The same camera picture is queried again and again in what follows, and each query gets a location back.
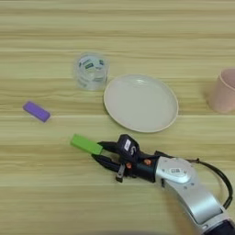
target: black cable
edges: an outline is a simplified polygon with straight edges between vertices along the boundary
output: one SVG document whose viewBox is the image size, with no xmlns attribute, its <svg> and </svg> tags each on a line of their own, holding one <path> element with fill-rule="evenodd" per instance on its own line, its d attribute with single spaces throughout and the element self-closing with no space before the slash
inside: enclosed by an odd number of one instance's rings
<svg viewBox="0 0 235 235">
<path fill-rule="evenodd" d="M 199 164 L 205 165 L 207 168 L 212 170 L 214 173 L 216 173 L 222 179 L 222 181 L 224 182 L 224 184 L 226 185 L 226 187 L 228 188 L 228 191 L 229 191 L 229 196 L 228 196 L 228 198 L 225 201 L 223 206 L 226 209 L 229 208 L 229 206 L 231 204 L 231 201 L 233 199 L 233 188 L 232 188 L 232 185 L 231 185 L 231 182 L 230 182 L 229 178 L 222 171 L 220 171 L 220 169 L 218 169 L 214 165 L 211 165 L 211 164 L 206 163 L 206 162 L 201 162 L 199 159 L 188 160 L 188 161 L 189 162 L 193 162 L 193 163 L 199 163 Z"/>
</svg>

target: plate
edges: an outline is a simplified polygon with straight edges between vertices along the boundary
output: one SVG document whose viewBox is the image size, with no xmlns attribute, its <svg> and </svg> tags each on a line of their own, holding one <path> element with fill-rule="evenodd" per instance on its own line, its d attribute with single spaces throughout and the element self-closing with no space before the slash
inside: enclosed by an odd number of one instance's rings
<svg viewBox="0 0 235 235">
<path fill-rule="evenodd" d="M 178 101 L 173 91 L 159 79 L 140 74 L 112 80 L 106 87 L 104 102 L 117 123 L 138 132 L 166 129 L 178 115 Z"/>
</svg>

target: wooden table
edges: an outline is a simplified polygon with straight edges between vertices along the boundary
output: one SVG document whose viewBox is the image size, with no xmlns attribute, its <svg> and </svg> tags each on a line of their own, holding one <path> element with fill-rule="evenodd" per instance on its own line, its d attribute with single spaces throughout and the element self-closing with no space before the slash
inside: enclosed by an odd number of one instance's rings
<svg viewBox="0 0 235 235">
<path fill-rule="evenodd" d="M 117 140 L 128 133 L 146 152 L 201 157 L 235 180 L 235 117 L 207 106 L 207 91 L 235 61 L 233 0 L 0 1 L 0 233 L 75 235 L 96 230 L 193 234 L 177 201 L 140 179 L 113 173 L 70 146 L 73 133 Z M 102 92 L 76 87 L 73 62 L 84 51 L 123 73 L 161 78 L 175 91 L 179 117 L 141 134 L 106 113 Z M 32 100 L 52 113 L 43 124 L 23 111 Z M 225 186 L 203 167 L 223 202 Z M 235 219 L 235 203 L 229 208 Z"/>
</svg>

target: plastic cup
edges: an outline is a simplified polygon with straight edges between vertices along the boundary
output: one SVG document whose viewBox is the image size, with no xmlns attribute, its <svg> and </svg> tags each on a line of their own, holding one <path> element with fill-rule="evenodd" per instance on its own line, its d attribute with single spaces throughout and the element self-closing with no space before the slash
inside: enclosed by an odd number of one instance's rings
<svg viewBox="0 0 235 235">
<path fill-rule="evenodd" d="M 235 68 L 221 72 L 208 103 L 219 113 L 228 113 L 235 109 Z"/>
<path fill-rule="evenodd" d="M 84 53 L 75 62 L 75 79 L 85 90 L 101 90 L 106 86 L 108 73 L 107 59 L 98 53 Z"/>
</svg>

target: pink cup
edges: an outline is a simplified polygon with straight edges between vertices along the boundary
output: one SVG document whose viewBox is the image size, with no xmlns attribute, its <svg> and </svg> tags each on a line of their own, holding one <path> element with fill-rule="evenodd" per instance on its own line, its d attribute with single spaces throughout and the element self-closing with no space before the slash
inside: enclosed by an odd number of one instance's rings
<svg viewBox="0 0 235 235">
<path fill-rule="evenodd" d="M 228 113 L 235 109 L 235 68 L 221 72 L 208 103 L 219 113 Z"/>
</svg>

